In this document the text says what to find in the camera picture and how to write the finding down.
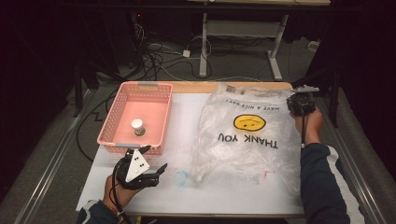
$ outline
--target table leg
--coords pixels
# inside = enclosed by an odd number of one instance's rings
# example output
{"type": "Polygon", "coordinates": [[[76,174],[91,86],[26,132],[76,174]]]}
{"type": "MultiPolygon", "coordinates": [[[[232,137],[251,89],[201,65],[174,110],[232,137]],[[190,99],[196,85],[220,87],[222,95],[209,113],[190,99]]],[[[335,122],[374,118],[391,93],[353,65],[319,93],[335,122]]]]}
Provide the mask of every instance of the table leg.
{"type": "Polygon", "coordinates": [[[276,53],[277,53],[277,50],[279,49],[280,41],[282,40],[282,35],[283,35],[283,32],[285,31],[286,22],[288,21],[288,17],[289,17],[289,15],[283,16],[282,22],[279,24],[279,27],[277,29],[274,48],[273,48],[273,50],[267,51],[268,60],[270,62],[271,69],[273,71],[274,78],[276,81],[282,80],[282,76],[279,71],[279,66],[277,65],[277,62],[276,62],[276,53]]]}
{"type": "Polygon", "coordinates": [[[201,49],[201,61],[199,65],[199,76],[206,77],[206,63],[207,63],[207,52],[206,52],[206,38],[207,38],[207,13],[204,13],[202,21],[202,49],[201,49]]]}

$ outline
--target yellow smiley face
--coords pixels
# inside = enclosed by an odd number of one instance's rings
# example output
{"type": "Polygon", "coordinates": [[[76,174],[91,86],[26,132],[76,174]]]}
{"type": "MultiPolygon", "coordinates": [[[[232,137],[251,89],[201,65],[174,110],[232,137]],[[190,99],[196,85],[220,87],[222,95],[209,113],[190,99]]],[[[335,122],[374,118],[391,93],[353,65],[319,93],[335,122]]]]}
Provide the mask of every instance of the yellow smiley face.
{"type": "Polygon", "coordinates": [[[240,130],[256,132],[265,126],[265,119],[257,115],[240,115],[233,120],[233,126],[240,130]]]}

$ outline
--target small cup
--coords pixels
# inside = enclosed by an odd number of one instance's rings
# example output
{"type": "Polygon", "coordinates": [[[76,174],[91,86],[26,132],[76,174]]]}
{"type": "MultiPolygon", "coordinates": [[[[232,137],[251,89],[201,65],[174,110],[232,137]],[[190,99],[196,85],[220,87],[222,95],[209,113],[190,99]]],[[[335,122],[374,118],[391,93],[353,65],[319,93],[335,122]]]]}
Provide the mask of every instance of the small cup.
{"type": "Polygon", "coordinates": [[[134,129],[134,134],[137,136],[142,136],[146,132],[145,127],[143,127],[143,120],[141,119],[132,120],[131,126],[134,129]]]}

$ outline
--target white table surface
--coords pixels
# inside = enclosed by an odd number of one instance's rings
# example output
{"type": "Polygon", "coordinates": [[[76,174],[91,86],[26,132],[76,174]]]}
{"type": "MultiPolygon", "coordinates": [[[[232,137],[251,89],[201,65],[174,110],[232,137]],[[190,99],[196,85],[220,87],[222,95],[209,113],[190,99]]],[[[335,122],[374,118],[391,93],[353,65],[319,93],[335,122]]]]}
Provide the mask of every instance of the white table surface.
{"type": "MultiPolygon", "coordinates": [[[[201,183],[190,179],[191,146],[209,93],[174,93],[161,157],[147,158],[151,168],[168,167],[155,188],[143,189],[125,207],[139,216],[302,217],[300,196],[291,195],[279,175],[259,181],[217,167],[201,183]]],[[[77,211],[88,200],[103,198],[106,177],[123,157],[99,146],[77,211]]]]}

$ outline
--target hand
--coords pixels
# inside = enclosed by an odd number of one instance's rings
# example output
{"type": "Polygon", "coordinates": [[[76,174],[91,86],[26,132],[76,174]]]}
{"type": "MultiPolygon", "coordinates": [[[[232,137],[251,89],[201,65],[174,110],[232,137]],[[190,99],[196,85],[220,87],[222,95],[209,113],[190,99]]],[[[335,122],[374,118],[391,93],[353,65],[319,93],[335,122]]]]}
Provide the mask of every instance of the hand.
{"type": "MultiPolygon", "coordinates": [[[[303,117],[290,115],[295,120],[297,131],[301,134],[303,129],[303,117]]],[[[307,119],[305,144],[320,143],[319,133],[323,124],[323,116],[320,110],[317,108],[313,113],[309,114],[309,118],[305,116],[304,120],[306,121],[307,119]]]]}
{"type": "MultiPolygon", "coordinates": [[[[117,206],[113,203],[114,197],[113,197],[113,190],[112,190],[112,176],[110,175],[107,177],[106,180],[106,185],[105,185],[105,195],[103,197],[103,203],[112,206],[115,210],[117,210],[117,206]]],[[[116,178],[116,192],[117,192],[117,199],[121,205],[121,207],[125,207],[131,200],[132,198],[140,191],[141,189],[137,190],[130,190],[130,189],[125,189],[122,187],[122,185],[119,184],[119,181],[116,178]]]]}

